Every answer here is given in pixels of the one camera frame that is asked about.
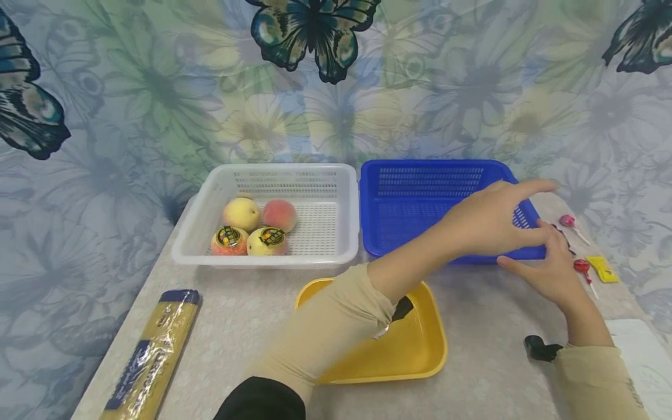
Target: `fruit sticker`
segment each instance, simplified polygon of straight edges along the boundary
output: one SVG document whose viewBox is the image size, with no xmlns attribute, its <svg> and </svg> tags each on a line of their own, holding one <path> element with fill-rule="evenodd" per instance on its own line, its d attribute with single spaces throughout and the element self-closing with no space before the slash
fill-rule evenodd
<svg viewBox="0 0 672 420">
<path fill-rule="evenodd" d="M 265 228 L 261 232 L 261 242 L 266 245 L 280 245 L 285 241 L 285 231 L 278 228 Z"/>
<path fill-rule="evenodd" d="M 217 242 L 223 247 L 233 248 L 238 245 L 241 239 L 241 234 L 237 230 L 232 229 L 231 226 L 224 226 L 217 232 Z"/>
</svg>

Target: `blue label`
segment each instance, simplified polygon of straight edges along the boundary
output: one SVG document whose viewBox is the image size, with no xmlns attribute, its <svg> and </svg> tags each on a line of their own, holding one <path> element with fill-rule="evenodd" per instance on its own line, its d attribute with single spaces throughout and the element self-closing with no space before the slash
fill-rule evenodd
<svg viewBox="0 0 672 420">
<path fill-rule="evenodd" d="M 159 302 L 184 302 L 200 305 L 201 295 L 193 289 L 168 290 L 161 295 Z"/>
<path fill-rule="evenodd" d="M 133 384 L 138 380 L 142 369 L 145 367 L 147 362 L 147 349 L 149 348 L 149 340 L 140 340 L 138 345 L 135 347 L 133 356 L 128 361 L 124 373 L 122 373 L 119 382 L 117 382 L 117 387 L 114 390 L 114 394 L 109 399 L 105 410 L 116 410 L 122 406 L 126 396 L 133 388 Z"/>
</svg>

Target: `hand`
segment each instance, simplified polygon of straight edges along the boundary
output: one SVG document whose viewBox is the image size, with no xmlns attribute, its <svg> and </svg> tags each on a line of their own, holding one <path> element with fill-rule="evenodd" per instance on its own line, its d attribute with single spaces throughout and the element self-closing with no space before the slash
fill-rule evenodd
<svg viewBox="0 0 672 420">
<path fill-rule="evenodd" d="M 439 222 L 450 237 L 459 240 L 464 254 L 498 255 L 522 247 L 544 244 L 548 229 L 517 228 L 511 223 L 513 211 L 521 201 L 538 192 L 555 190 L 552 181 L 537 179 L 519 184 L 495 182 L 454 206 Z"/>
<path fill-rule="evenodd" d="M 567 240 L 552 225 L 539 220 L 537 225 L 546 232 L 546 259 L 530 267 L 511 258 L 500 256 L 497 264 L 522 277 L 537 293 L 555 303 L 563 312 L 572 306 L 591 302 L 574 270 L 574 257 Z"/>
</svg>

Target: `table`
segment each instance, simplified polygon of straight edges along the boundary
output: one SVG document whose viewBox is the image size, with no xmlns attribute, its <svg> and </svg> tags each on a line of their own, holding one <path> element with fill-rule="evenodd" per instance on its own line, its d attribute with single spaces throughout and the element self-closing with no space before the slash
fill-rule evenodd
<svg viewBox="0 0 672 420">
<path fill-rule="evenodd" d="M 554 194 L 537 194 L 532 201 L 545 220 L 570 212 Z M 335 274 L 177 265 L 170 249 L 180 226 L 178 222 L 73 419 L 98 418 L 162 292 L 195 288 L 203 306 L 159 418 L 211 419 L 244 379 L 245 368 L 261 353 L 269 335 L 291 314 L 301 288 Z M 579 255 L 600 254 L 573 233 L 567 235 Z M 360 247 L 353 264 L 366 260 Z M 522 344 L 529 334 L 547 343 L 566 341 L 564 319 L 554 306 L 523 280 L 495 266 L 445 267 L 428 284 L 448 338 L 443 370 L 424 380 L 319 387 L 308 407 L 309 419 L 568 418 L 552 366 L 529 361 Z M 605 318 L 643 319 L 653 329 L 625 285 L 598 280 L 595 287 Z M 666 350 L 672 355 L 669 346 Z"/>
</svg>

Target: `white plastic basket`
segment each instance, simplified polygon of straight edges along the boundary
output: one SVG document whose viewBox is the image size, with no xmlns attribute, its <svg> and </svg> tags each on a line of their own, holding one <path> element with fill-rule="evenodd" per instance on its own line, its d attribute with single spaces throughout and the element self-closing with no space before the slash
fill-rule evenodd
<svg viewBox="0 0 672 420">
<path fill-rule="evenodd" d="M 259 208 L 281 198 L 296 208 L 298 222 L 287 238 L 287 255 L 210 254 L 210 239 L 222 226 L 232 199 L 254 199 Z M 318 268 L 350 262 L 358 252 L 360 204 L 355 169 L 337 163 L 221 165 L 210 172 L 173 244 L 178 264 L 231 268 Z"/>
</svg>

